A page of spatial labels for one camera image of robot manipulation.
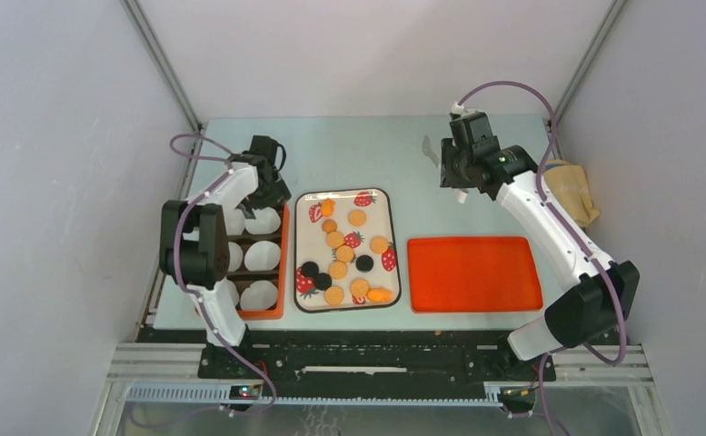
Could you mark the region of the orange cookie box with dividers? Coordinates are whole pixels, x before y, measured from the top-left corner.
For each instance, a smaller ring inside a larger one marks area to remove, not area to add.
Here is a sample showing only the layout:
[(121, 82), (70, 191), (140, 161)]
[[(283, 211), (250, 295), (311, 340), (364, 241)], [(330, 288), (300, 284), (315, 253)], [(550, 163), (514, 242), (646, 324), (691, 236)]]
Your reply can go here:
[(229, 292), (236, 311), (247, 321), (283, 316), (289, 221), (286, 205), (255, 209), (252, 218), (240, 209), (224, 214), (229, 260), (217, 286)]

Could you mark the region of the strawberry print serving tray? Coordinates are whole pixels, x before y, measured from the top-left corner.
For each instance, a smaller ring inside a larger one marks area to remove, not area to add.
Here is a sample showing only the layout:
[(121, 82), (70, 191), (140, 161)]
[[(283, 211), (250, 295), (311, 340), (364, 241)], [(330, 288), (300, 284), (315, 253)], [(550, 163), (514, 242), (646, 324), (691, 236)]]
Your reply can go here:
[(293, 297), (305, 313), (386, 308), (401, 298), (390, 197), (378, 188), (295, 201)]

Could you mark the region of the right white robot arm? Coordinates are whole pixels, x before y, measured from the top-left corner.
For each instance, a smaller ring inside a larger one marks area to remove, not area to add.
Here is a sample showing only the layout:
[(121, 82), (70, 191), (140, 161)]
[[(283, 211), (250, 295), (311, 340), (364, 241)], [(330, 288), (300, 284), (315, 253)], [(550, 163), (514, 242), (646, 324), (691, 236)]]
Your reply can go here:
[(477, 191), (507, 211), (528, 233), (555, 273), (562, 295), (535, 320), (510, 332), (495, 356), (497, 371), (518, 380), (532, 360), (577, 346), (588, 346), (615, 330), (616, 364), (627, 349), (625, 322), (640, 281), (630, 261), (619, 263), (585, 233), (557, 201), (542, 171), (519, 145), (501, 147), (489, 117), (455, 105), (450, 111), (452, 135), (441, 141), (433, 157), (440, 186), (457, 202)]

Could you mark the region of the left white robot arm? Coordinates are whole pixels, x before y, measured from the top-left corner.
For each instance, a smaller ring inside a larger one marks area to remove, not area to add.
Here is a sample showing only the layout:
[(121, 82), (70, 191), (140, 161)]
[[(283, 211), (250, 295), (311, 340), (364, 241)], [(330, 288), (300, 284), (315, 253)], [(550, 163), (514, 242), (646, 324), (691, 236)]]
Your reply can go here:
[(227, 346), (219, 365), (237, 379), (254, 367), (254, 353), (240, 344), (246, 321), (283, 313), (285, 159), (282, 144), (256, 135), (243, 152), (210, 157), (220, 173), (161, 211), (159, 268), (192, 300), (208, 342)]

